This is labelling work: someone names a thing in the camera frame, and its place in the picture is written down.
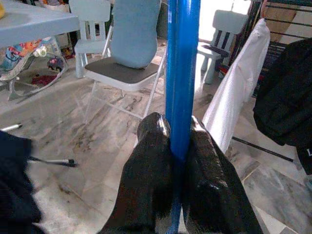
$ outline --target light blue table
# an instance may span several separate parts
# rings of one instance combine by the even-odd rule
[[[5,15],[0,19],[0,48],[79,30],[78,17],[43,7],[2,0]]]

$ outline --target white garment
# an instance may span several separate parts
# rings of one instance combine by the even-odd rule
[[[270,31],[260,19],[229,68],[210,103],[203,123],[222,152],[229,147],[239,113],[257,84],[270,43]]]

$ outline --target black jacket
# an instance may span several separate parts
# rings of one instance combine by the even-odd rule
[[[312,136],[312,38],[289,44],[261,83],[254,120],[277,144],[307,147]]]

